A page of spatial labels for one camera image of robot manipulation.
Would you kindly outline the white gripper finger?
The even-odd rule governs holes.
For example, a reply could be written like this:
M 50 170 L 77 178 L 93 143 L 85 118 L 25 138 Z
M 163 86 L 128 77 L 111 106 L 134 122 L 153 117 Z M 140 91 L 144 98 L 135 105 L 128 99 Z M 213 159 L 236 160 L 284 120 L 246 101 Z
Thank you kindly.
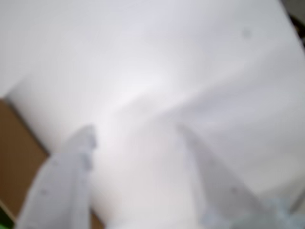
M 205 144 L 192 129 L 181 125 L 179 135 L 189 156 L 206 209 L 200 218 L 209 229 L 269 229 L 271 211 Z
M 18 229 L 89 229 L 90 182 L 96 134 L 74 133 L 38 170 L 16 222 Z

